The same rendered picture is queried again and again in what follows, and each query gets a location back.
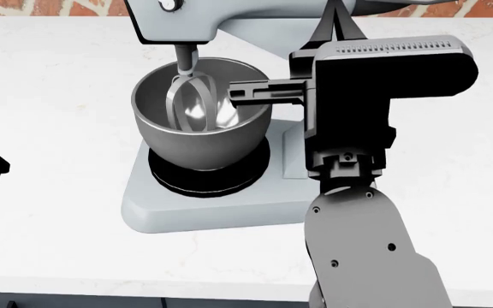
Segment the black round bowl plate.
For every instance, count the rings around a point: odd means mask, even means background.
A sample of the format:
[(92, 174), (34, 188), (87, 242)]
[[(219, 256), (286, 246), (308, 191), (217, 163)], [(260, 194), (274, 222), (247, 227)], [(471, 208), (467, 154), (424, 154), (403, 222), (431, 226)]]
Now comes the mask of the black round bowl plate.
[(156, 181), (171, 192), (186, 197), (218, 198), (240, 192), (260, 179), (270, 163), (270, 143), (264, 138), (239, 162), (222, 169), (184, 169), (148, 151), (148, 165)]

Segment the grey stand mixer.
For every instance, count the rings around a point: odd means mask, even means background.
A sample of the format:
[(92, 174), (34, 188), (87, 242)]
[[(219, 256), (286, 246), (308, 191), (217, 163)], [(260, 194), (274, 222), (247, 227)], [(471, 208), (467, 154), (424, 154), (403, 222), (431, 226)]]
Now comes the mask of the grey stand mixer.
[(174, 233), (303, 222), (319, 184), (305, 168), (304, 124), (271, 117), (264, 136), (270, 163), (250, 187), (218, 198), (186, 197), (163, 187), (148, 165), (143, 140), (122, 200), (123, 221), (141, 233)]

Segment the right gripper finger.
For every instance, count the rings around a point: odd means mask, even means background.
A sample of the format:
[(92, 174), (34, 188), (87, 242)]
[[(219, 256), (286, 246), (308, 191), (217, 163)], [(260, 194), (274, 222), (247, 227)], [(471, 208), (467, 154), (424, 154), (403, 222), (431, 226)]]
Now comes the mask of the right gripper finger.
[(300, 49), (315, 50), (333, 40), (362, 40), (365, 35), (353, 21), (343, 2), (327, 2), (310, 39)]
[(260, 104), (304, 104), (305, 80), (237, 81), (229, 84), (234, 107)]

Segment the metal beater attachment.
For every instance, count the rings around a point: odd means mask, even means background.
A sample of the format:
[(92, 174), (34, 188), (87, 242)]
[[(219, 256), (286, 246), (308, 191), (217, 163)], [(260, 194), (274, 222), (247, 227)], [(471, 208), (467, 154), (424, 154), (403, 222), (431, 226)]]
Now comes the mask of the metal beater attachment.
[(197, 45), (176, 45), (175, 53), (177, 75), (171, 79), (165, 99), (169, 127), (187, 133), (215, 130), (217, 85), (211, 76), (196, 69)]

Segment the steel mixing bowl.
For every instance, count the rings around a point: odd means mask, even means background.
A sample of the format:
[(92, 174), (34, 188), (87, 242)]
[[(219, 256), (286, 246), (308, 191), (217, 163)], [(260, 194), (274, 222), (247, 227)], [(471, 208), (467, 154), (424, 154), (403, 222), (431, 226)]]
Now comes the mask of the steel mixing bowl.
[(229, 84), (268, 77), (254, 66), (228, 58), (201, 58), (196, 69), (217, 85), (215, 130), (187, 133), (169, 127), (165, 99), (177, 75), (175, 63), (151, 71), (138, 82), (132, 94), (135, 120), (143, 140), (165, 161), (184, 169), (222, 169), (254, 151), (268, 130), (272, 112), (268, 104), (233, 107)]

